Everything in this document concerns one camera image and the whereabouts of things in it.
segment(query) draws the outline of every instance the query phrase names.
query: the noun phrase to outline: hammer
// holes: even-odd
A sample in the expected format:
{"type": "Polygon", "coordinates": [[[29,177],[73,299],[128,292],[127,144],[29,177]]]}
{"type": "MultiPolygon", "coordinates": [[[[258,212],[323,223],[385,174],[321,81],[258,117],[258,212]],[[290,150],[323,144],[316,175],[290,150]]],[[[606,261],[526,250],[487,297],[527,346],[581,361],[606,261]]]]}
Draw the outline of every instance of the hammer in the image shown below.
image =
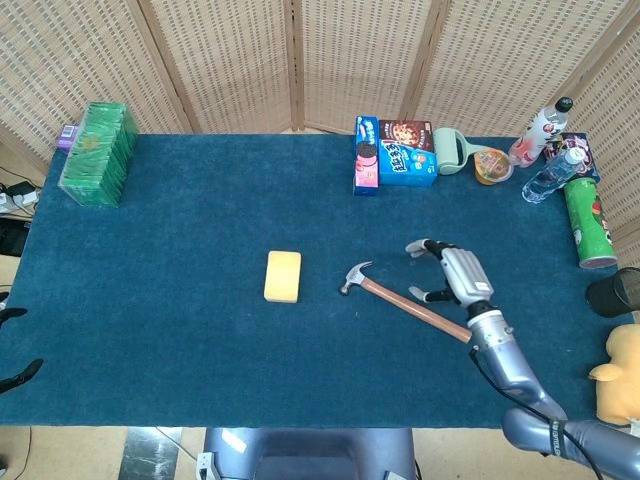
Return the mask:
{"type": "Polygon", "coordinates": [[[359,263],[347,273],[347,278],[344,285],[340,287],[340,293],[347,295],[351,285],[360,285],[365,290],[377,295],[378,297],[386,300],[389,303],[394,304],[396,307],[401,308],[407,313],[410,313],[414,317],[418,317],[423,322],[448,333],[452,337],[460,340],[462,343],[469,343],[471,340],[471,332],[460,325],[456,325],[450,320],[441,317],[435,312],[421,307],[417,303],[412,302],[408,298],[404,298],[391,290],[384,288],[382,285],[377,284],[373,280],[365,277],[360,271],[362,268],[368,267],[373,262],[359,263]]]}

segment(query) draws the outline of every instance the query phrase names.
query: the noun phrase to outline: water bottle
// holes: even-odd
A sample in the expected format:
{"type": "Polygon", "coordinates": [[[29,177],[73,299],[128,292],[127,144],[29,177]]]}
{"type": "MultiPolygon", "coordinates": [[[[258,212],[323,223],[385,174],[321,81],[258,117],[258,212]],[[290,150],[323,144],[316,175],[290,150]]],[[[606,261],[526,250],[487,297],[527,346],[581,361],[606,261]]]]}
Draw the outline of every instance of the water bottle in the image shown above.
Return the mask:
{"type": "Polygon", "coordinates": [[[522,187],[522,198],[527,202],[540,203],[559,188],[564,187],[585,159],[580,147],[563,150],[536,173],[522,187]]]}

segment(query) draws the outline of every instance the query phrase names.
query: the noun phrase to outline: green can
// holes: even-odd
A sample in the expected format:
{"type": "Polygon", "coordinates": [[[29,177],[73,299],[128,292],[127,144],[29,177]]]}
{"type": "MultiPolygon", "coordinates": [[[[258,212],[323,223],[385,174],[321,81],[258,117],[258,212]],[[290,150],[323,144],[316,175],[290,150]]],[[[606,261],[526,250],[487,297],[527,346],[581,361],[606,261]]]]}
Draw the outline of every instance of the green can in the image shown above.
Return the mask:
{"type": "Polygon", "coordinates": [[[610,267],[618,262],[602,202],[593,178],[578,178],[564,187],[571,230],[578,249],[580,267],[610,267]]]}

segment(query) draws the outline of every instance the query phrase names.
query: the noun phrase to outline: wicker panel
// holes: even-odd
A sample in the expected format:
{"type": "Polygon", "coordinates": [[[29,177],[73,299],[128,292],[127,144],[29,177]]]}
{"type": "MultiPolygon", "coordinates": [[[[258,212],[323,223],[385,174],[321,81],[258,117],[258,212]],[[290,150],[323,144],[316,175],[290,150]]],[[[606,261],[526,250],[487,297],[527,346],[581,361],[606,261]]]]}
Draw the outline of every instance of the wicker panel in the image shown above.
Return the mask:
{"type": "Polygon", "coordinates": [[[589,133],[615,238],[616,229],[640,221],[640,31],[598,72],[574,110],[570,127],[589,133]]]}
{"type": "Polygon", "coordinates": [[[92,100],[125,101],[144,132],[182,132],[123,2],[0,3],[0,122],[48,162],[92,100]]]}
{"type": "Polygon", "coordinates": [[[430,1],[305,0],[305,121],[353,130],[356,115],[397,118],[430,1]]]}
{"type": "Polygon", "coordinates": [[[282,0],[155,0],[153,11],[205,132],[291,126],[282,0]]]}
{"type": "Polygon", "coordinates": [[[520,134],[626,3],[454,0],[416,118],[468,135],[520,134]]]}
{"type": "Polygon", "coordinates": [[[640,267],[640,238],[626,247],[616,249],[616,254],[621,267],[640,267]]]}

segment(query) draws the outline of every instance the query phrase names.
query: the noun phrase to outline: white bottle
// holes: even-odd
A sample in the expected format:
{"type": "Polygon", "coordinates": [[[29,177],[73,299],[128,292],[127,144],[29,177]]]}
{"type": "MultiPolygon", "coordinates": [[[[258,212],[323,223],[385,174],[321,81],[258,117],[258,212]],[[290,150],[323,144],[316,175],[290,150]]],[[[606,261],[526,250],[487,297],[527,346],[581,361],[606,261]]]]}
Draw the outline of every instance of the white bottle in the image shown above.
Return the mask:
{"type": "Polygon", "coordinates": [[[562,97],[555,105],[549,105],[533,117],[529,128],[509,149],[511,165],[528,167],[533,164],[547,142],[567,126],[567,112],[573,107],[573,100],[562,97]]]}

